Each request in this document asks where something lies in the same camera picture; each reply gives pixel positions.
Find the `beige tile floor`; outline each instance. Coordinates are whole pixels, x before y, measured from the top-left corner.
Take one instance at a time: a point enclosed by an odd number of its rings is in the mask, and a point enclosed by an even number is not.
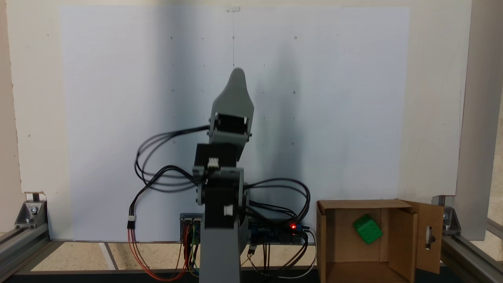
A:
[[[497,223],[503,224],[503,99],[500,104],[498,132],[494,168],[492,172],[491,197],[488,216]],[[485,241],[473,242],[496,260],[503,260],[501,239],[487,232]],[[140,250],[151,268],[174,268],[176,265],[179,244],[141,244]],[[127,244],[110,244],[110,248],[120,269],[139,269]],[[290,258],[297,251],[293,246],[272,246],[271,264],[282,265],[285,258]],[[314,248],[309,247],[308,253],[298,263],[309,265],[314,257]],[[259,250],[253,256],[256,265],[263,264],[262,252]],[[107,263],[97,243],[64,243],[55,252],[33,270],[104,270]]]

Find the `green dice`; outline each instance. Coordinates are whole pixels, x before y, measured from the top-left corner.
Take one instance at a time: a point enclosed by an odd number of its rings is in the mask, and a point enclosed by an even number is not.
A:
[[[354,221],[353,227],[367,245],[372,244],[372,242],[382,236],[381,229],[368,214]]]

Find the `white backdrop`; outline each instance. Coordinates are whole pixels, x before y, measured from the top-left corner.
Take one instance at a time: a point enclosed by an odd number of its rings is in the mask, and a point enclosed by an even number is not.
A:
[[[142,188],[137,147],[207,124],[233,66],[256,109],[239,163],[247,182],[306,183],[311,225],[318,199],[396,198],[408,23],[408,8],[62,7],[73,238],[126,240]],[[206,138],[170,142],[147,168],[190,171]],[[253,193],[297,211],[303,203],[288,190]],[[178,240],[178,214],[202,211],[195,197],[147,193],[138,239]]]

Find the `metal bracket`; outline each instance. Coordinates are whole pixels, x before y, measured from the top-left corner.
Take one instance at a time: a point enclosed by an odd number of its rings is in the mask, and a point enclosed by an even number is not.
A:
[[[454,236],[461,234],[461,226],[459,225],[458,216],[454,208],[450,206],[444,207],[444,225],[442,227],[442,234],[447,236]]]
[[[19,211],[15,228],[38,228],[46,223],[46,201],[27,200]]]

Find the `open cardboard box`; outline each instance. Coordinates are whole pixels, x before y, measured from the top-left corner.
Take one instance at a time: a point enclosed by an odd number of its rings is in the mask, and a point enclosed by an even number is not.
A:
[[[383,235],[370,245],[353,222],[370,215]],[[415,269],[439,273],[444,208],[387,200],[319,200],[317,266],[322,283],[414,282]]]

